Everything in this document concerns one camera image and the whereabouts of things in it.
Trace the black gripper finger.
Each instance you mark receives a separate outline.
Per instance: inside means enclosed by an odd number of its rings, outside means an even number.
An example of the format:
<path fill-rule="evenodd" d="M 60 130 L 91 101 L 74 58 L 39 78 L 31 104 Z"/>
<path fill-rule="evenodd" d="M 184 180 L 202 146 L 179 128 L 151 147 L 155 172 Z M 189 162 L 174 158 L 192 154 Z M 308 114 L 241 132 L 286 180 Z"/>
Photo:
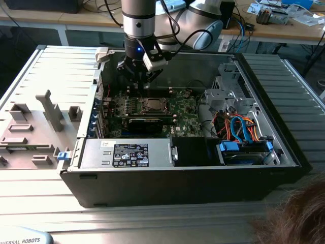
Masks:
<path fill-rule="evenodd" d="M 117 71 L 131 83 L 136 83 L 142 89 L 142 61 L 131 59 L 128 56 L 117 65 Z"/>
<path fill-rule="evenodd" d="M 141 70 L 141 89 L 144 89 L 148 83 L 155 80 L 162 71 L 163 69 L 149 72 L 147 68 L 143 68 Z"/>

